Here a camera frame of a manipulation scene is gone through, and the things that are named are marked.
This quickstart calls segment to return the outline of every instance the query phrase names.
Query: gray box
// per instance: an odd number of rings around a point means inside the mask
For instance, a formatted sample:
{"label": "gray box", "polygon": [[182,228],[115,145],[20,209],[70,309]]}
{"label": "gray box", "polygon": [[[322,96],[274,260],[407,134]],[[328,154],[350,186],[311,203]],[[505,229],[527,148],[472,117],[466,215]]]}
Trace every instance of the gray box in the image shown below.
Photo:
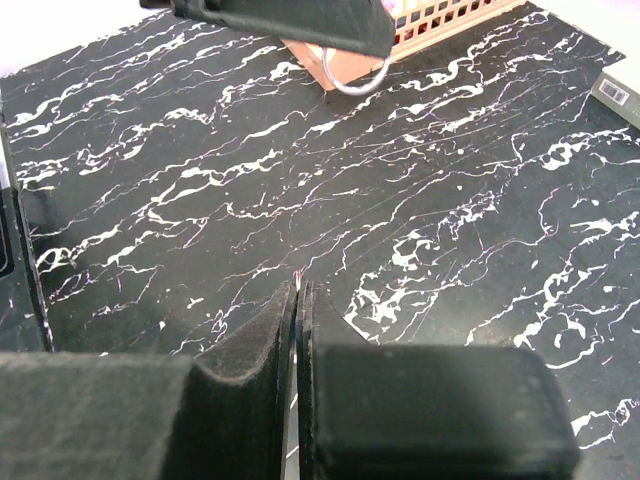
{"label": "gray box", "polygon": [[603,68],[591,95],[640,129],[640,60],[625,58]]}

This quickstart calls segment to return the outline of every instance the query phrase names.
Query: barcode label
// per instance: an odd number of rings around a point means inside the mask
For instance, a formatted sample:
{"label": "barcode label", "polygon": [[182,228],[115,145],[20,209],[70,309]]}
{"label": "barcode label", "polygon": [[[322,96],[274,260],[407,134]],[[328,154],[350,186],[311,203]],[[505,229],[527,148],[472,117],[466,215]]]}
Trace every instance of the barcode label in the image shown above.
{"label": "barcode label", "polygon": [[621,107],[624,105],[624,102],[627,101],[627,98],[629,98],[629,92],[625,92],[617,85],[611,83],[609,80],[602,81],[602,84],[600,85],[600,91]]}

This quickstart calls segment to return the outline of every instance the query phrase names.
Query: wooden basket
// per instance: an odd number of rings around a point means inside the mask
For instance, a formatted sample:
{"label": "wooden basket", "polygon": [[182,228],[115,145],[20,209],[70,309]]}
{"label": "wooden basket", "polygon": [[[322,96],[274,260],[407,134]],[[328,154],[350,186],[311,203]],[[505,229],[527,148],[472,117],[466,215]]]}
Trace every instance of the wooden basket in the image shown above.
{"label": "wooden basket", "polygon": [[[511,10],[526,0],[398,0],[391,13],[396,24],[391,61],[423,50],[445,38]],[[325,90],[335,85],[322,65],[322,49],[308,43],[284,41],[298,61]],[[328,67],[334,78],[347,84],[382,66],[379,58],[342,50],[329,50]]]}

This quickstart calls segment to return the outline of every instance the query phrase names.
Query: table surface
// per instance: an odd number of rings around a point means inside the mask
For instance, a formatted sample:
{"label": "table surface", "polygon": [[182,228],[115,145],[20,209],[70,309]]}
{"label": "table surface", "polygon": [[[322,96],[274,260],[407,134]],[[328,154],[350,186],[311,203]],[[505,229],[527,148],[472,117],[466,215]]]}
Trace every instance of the table surface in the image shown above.
{"label": "table surface", "polygon": [[619,58],[527,5],[353,99],[161,15],[3,79],[56,347],[199,355],[302,270],[373,343],[535,350],[578,479],[637,478],[640,134],[589,97]]}

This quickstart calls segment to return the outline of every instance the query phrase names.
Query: metal ring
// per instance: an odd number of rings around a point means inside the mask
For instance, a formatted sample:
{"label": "metal ring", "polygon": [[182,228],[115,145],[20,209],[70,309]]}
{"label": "metal ring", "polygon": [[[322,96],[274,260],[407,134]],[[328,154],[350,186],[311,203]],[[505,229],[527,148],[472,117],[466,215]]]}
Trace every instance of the metal ring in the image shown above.
{"label": "metal ring", "polygon": [[339,91],[346,95],[351,95],[353,97],[357,97],[359,95],[366,95],[367,93],[373,92],[384,80],[384,77],[387,75],[387,71],[389,70],[389,64],[391,63],[391,57],[387,57],[384,59],[382,63],[382,68],[378,71],[375,77],[367,83],[366,85],[360,85],[358,87],[350,87],[348,85],[344,85],[342,82],[339,82],[332,75],[331,70],[329,70],[329,50],[327,48],[322,49],[322,66],[324,67],[324,74],[327,76],[329,81],[333,83],[333,86],[336,87]]}

